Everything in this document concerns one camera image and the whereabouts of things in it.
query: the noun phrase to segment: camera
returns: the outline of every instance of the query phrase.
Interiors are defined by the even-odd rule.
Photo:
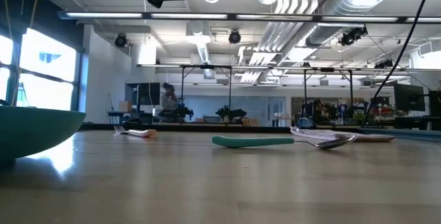
[[[240,42],[240,34],[239,30],[232,30],[232,33],[229,35],[228,41],[231,44],[237,44]]]
[[[118,34],[115,39],[115,46],[118,48],[125,48],[129,44],[126,34]]]

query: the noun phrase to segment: teal bowl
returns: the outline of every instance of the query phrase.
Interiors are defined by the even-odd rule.
[[[0,160],[54,147],[80,128],[85,113],[0,106]]]

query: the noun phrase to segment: fork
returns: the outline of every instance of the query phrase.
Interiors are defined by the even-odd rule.
[[[114,125],[116,134],[131,134],[134,136],[139,136],[143,138],[157,138],[158,133],[156,130],[125,130],[121,125]]]
[[[129,134],[128,131],[126,131],[123,126],[121,125],[115,125],[113,126],[113,128],[115,129],[115,133],[116,134]]]

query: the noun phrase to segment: teal handle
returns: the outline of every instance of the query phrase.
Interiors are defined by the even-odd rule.
[[[224,137],[214,136],[213,143],[224,147],[254,147],[261,145],[282,145],[294,143],[293,138],[281,137],[265,137],[265,138],[239,138],[239,137]]]

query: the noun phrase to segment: spoon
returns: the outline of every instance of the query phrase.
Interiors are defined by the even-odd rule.
[[[355,141],[356,137],[344,136],[331,141],[323,141],[319,143],[311,143],[309,141],[295,141],[293,138],[289,137],[265,137],[265,138],[241,138],[241,137],[224,137],[224,136],[214,136],[212,141],[216,145],[221,145],[230,148],[239,147],[254,147],[262,145],[282,145],[282,144],[292,144],[294,142],[308,143],[315,146],[321,150],[328,150],[335,147],[340,147]]]

